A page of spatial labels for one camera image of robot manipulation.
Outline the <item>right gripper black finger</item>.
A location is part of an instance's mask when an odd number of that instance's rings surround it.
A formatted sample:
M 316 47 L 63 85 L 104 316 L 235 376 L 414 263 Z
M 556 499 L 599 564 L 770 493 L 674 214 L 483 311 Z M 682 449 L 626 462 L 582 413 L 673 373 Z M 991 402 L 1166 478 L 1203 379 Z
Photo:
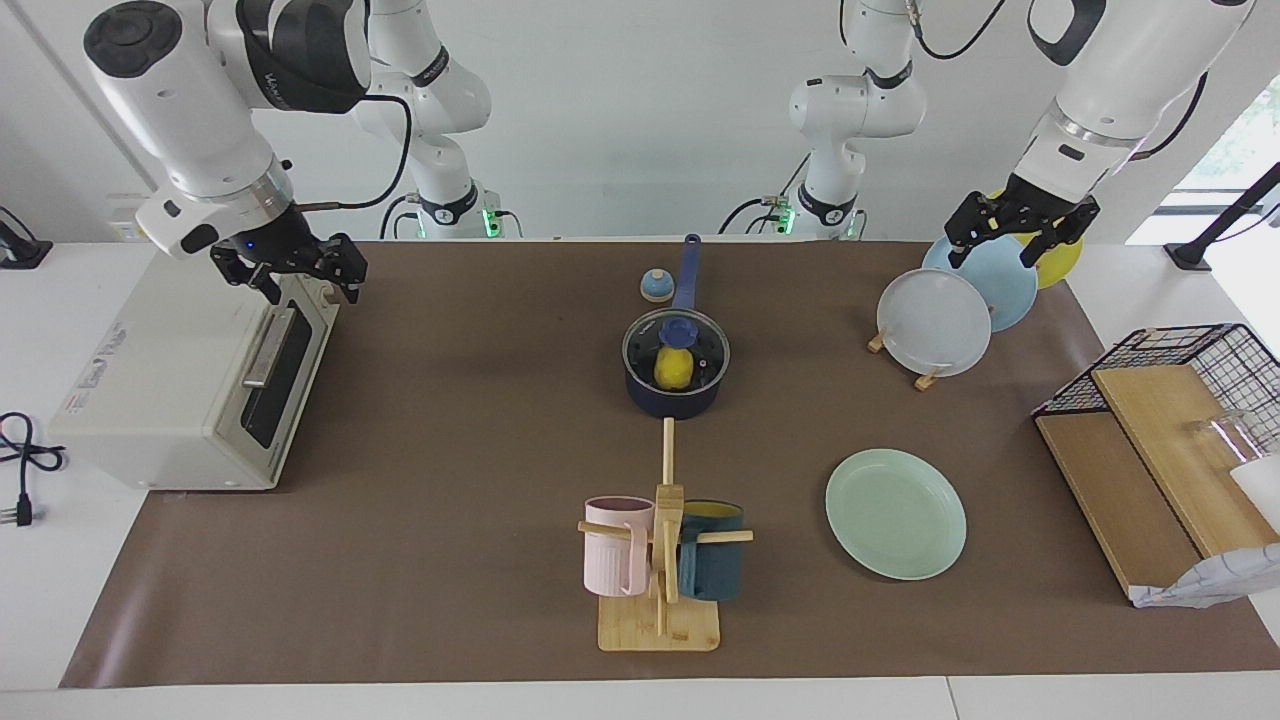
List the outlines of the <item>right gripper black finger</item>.
M 246 264 L 236 250 L 212 250 L 212 263 L 229 286 L 246 286 L 259 291 L 269 304 L 282 301 L 279 284 L 269 264 Z
M 348 304 L 357 304 L 366 281 L 366 258 L 344 233 L 320 243 L 320 278 L 340 290 Z

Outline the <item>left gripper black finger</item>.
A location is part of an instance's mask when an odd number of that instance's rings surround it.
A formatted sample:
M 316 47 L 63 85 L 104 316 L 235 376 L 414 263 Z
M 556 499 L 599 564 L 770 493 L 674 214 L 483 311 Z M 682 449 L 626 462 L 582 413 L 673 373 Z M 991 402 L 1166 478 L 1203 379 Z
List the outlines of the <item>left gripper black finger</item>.
M 945 222 L 948 241 L 948 263 L 963 266 L 970 252 L 991 237 L 992 201 L 987 195 L 968 195 Z
M 1059 245 L 1078 243 L 1098 214 L 1100 205 L 1096 197 L 1085 197 L 1078 208 L 1065 217 L 1053 222 L 1043 222 L 1038 229 L 1029 233 L 1030 241 L 1020 252 L 1021 264 L 1034 266 Z

